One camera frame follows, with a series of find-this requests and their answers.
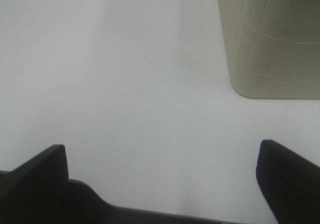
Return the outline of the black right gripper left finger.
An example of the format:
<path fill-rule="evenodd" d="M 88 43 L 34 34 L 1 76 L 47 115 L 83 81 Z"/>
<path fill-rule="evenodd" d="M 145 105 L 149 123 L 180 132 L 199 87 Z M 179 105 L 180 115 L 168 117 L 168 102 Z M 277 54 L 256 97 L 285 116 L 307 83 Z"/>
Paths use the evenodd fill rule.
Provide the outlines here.
<path fill-rule="evenodd" d="M 70 180 L 64 145 L 52 145 L 0 177 L 2 224 L 101 224 L 110 205 Z"/>

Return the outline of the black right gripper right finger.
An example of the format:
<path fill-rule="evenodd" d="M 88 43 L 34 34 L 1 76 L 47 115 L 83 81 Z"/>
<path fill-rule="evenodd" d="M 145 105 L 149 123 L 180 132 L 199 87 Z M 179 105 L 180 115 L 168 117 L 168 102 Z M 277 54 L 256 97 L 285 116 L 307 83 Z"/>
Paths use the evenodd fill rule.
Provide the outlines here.
<path fill-rule="evenodd" d="M 263 140 L 255 174 L 279 224 L 320 222 L 319 166 L 274 140 Z"/>

